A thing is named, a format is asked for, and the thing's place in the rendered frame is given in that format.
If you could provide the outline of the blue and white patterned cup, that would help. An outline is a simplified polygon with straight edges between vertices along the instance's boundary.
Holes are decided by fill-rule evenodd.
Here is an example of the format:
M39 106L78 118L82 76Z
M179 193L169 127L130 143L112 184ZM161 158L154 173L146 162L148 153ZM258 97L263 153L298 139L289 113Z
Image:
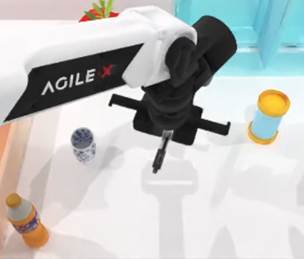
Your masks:
M82 163L88 163L96 155L96 143L92 131L81 127L71 135L71 145L76 159Z

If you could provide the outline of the blue and yellow can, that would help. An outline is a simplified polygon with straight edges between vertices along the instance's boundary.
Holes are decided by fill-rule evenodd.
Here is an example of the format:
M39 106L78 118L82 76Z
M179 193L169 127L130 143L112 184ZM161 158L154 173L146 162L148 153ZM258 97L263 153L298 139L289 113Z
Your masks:
M248 127L249 138L257 144L271 144L278 135L283 116L290 107L289 98L278 90L265 90L258 96L257 108Z

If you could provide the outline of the light blue rack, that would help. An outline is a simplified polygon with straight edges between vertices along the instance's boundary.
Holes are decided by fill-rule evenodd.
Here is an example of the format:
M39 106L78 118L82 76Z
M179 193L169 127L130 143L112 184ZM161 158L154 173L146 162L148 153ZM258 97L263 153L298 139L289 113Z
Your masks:
M232 30L237 53L222 76L304 76L304 0L173 0L189 25L211 15Z

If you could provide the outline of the orange bottle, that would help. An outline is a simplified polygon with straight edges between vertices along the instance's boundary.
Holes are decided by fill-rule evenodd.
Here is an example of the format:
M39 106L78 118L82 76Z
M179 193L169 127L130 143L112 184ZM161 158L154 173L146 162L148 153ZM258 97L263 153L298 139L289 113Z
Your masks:
M8 221L28 247L40 248L47 243L49 232L41 223L38 212L29 200L12 193L6 197L5 204Z

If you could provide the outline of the red plant pot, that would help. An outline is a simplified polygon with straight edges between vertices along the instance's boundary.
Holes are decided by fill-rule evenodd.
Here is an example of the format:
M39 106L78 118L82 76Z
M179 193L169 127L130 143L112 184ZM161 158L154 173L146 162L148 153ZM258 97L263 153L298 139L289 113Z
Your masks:
M78 22L95 21L99 19L117 17L118 12L114 12L113 0L99 0L99 3L92 2L92 9L84 11Z

